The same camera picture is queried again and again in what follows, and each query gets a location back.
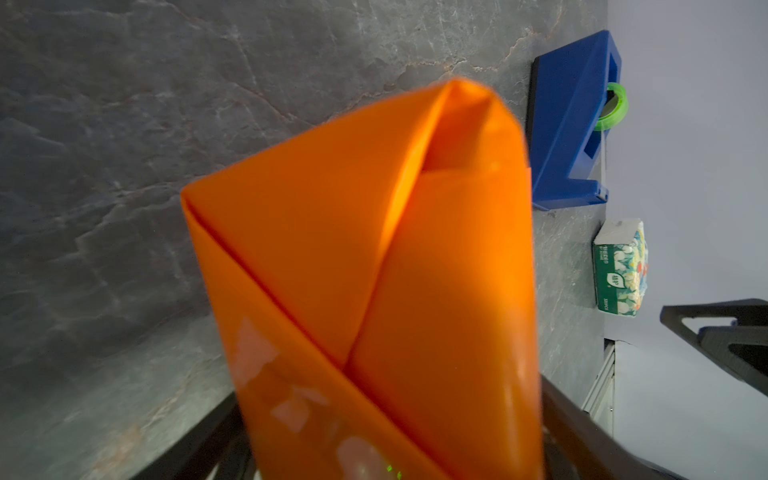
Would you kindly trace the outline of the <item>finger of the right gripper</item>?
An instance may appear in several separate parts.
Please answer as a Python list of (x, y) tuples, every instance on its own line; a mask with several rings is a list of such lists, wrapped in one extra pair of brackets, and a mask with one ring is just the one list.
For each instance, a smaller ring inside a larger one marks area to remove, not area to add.
[(767, 395), (766, 327), (704, 327), (697, 338), (704, 353), (716, 365)]
[(726, 326), (763, 326), (767, 328), (767, 302), (762, 299), (752, 298), (708, 304), (665, 306), (662, 308), (660, 312), (661, 324), (713, 362), (699, 345), (697, 335), (704, 327), (720, 326), (704, 326), (698, 331), (693, 331), (684, 324), (686, 318), (731, 318), (733, 321)]

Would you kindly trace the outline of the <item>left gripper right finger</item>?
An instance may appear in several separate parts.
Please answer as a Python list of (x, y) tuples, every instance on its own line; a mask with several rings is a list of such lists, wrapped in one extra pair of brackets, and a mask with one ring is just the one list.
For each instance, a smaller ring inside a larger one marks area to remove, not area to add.
[(546, 377), (541, 378), (541, 392), (546, 479), (663, 480), (677, 477), (626, 451)]

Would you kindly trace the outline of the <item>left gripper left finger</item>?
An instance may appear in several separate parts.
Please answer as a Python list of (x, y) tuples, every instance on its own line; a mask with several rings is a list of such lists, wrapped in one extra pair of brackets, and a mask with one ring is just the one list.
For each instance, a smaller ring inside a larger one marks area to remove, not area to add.
[(147, 479), (254, 479), (257, 466), (234, 393), (133, 476)]

